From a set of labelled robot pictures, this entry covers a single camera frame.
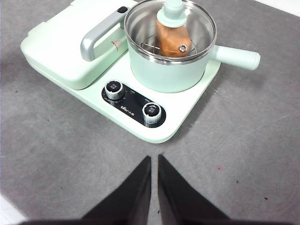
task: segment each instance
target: control panel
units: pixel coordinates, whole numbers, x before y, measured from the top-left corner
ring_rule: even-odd
[[[109,81],[102,90],[102,98],[148,128],[157,128],[165,121],[163,107],[119,81]]]

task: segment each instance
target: pot handle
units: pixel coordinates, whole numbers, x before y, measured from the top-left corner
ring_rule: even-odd
[[[129,8],[125,6],[119,8],[83,37],[80,44],[80,52],[84,60],[92,62],[95,59],[94,45],[110,29],[118,23],[120,23],[122,29],[124,28],[124,18],[128,10]]]
[[[210,57],[212,60],[249,70],[255,70],[261,60],[261,56],[257,52],[218,45],[214,46]]]

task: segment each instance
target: wooden handle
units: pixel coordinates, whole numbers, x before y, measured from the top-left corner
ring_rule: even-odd
[[[157,20],[157,36],[163,56],[183,57],[191,50],[191,39],[185,26],[170,28]]]

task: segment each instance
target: control knob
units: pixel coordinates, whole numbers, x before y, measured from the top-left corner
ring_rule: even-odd
[[[110,100],[118,100],[124,96],[123,84],[119,81],[110,81],[105,85],[105,93]]]
[[[154,102],[147,103],[142,109],[142,114],[146,123],[158,123],[161,118],[161,107]]]

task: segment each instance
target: floor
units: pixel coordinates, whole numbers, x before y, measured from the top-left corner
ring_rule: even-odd
[[[281,9],[288,13],[300,16],[300,1],[299,0],[257,0],[266,5]],[[14,225],[26,220],[13,205],[0,195],[0,225]]]

